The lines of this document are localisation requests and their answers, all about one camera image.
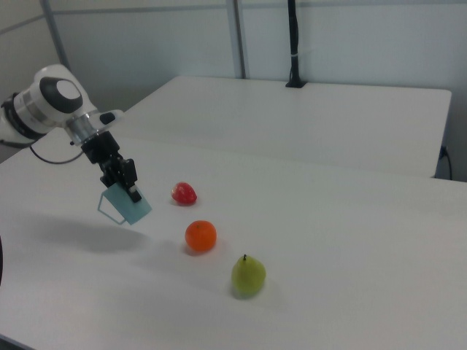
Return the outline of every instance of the white table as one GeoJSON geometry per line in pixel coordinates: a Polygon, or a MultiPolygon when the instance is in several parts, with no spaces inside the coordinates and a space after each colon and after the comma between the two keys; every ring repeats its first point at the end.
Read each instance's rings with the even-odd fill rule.
{"type": "Polygon", "coordinates": [[[128,110],[115,133],[431,177],[450,98],[445,90],[178,77],[128,110]]]}
{"type": "MultiPolygon", "coordinates": [[[[467,347],[464,183],[189,145],[151,133],[150,100],[112,132],[153,207],[133,226],[97,212],[85,157],[50,166],[23,150],[0,165],[0,334],[37,350],[467,347]],[[195,206],[171,202],[178,181],[195,206]],[[196,219],[218,231],[199,256],[184,241],[196,219]],[[249,300],[230,285],[243,254],[268,274],[249,300]]],[[[67,159],[68,141],[54,130],[36,150],[67,159]]]]}

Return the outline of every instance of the green pear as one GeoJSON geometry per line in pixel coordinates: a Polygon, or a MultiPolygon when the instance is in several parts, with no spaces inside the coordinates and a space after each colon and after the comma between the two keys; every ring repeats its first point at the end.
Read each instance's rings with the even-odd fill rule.
{"type": "Polygon", "coordinates": [[[232,268],[232,285],[242,295],[253,295],[263,286],[266,269],[254,257],[240,257],[232,268]]]}

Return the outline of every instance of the wall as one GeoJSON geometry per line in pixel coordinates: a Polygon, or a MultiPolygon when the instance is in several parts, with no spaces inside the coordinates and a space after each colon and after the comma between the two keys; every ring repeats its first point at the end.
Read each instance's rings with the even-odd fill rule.
{"type": "Polygon", "coordinates": [[[102,110],[127,110],[177,75],[240,77],[233,2],[50,0],[74,75],[102,110]]]}
{"type": "MultiPolygon", "coordinates": [[[[44,66],[58,63],[39,1],[0,1],[0,48],[0,101],[28,87],[44,66]]],[[[17,151],[0,145],[0,162],[17,151]]]]}
{"type": "MultiPolygon", "coordinates": [[[[444,143],[453,178],[467,181],[466,1],[297,2],[299,60],[306,81],[452,91],[444,143]],[[344,3],[384,5],[339,6],[344,3]]],[[[242,31],[247,76],[288,80],[285,1],[244,0],[242,31]]],[[[437,176],[448,177],[446,160],[437,176]]]]}

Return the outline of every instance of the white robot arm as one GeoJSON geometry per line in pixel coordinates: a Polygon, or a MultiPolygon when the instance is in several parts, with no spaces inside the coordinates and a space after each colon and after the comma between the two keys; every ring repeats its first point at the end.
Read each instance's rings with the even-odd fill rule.
{"type": "Polygon", "coordinates": [[[141,195],[135,185],[132,159],[123,159],[120,147],[107,129],[123,116],[119,110],[100,113],[73,74],[62,65],[36,73],[31,86],[13,94],[0,108],[0,143],[25,148],[56,127],[65,129],[92,164],[98,163],[101,181],[119,183],[136,203],[141,195]]]}

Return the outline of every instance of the light blue block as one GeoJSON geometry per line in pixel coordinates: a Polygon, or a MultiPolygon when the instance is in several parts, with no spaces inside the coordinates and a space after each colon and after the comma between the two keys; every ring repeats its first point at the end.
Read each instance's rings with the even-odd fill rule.
{"type": "Polygon", "coordinates": [[[99,201],[97,210],[119,225],[122,225],[125,221],[132,225],[153,210],[146,201],[146,198],[141,194],[141,191],[138,190],[138,192],[142,198],[137,203],[133,203],[125,190],[118,183],[114,183],[101,194],[101,200],[99,201]],[[124,218],[123,221],[118,222],[115,218],[108,215],[108,213],[101,210],[102,198],[104,197],[117,209],[124,218]]]}

